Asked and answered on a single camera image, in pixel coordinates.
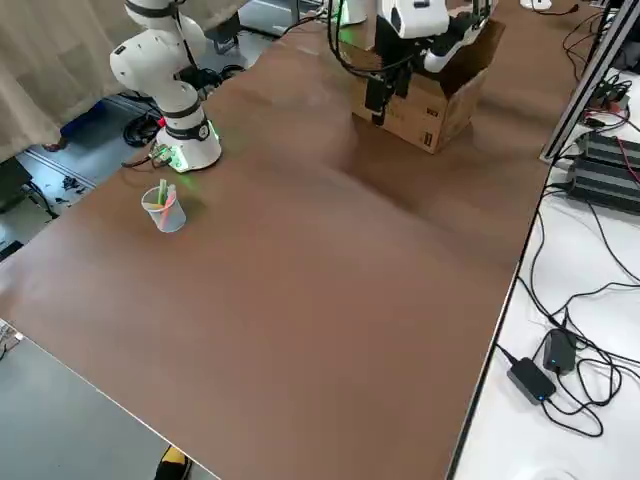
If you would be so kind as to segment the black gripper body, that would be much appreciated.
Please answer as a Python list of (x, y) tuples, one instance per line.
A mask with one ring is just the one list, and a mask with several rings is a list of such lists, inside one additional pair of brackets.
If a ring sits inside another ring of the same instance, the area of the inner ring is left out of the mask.
[(383, 17), (377, 17), (375, 52), (381, 60), (379, 67), (381, 73), (377, 73), (375, 77), (384, 77), (388, 82), (395, 83), (397, 68), (407, 60), (411, 60), (413, 43), (410, 40), (401, 39), (391, 24)]

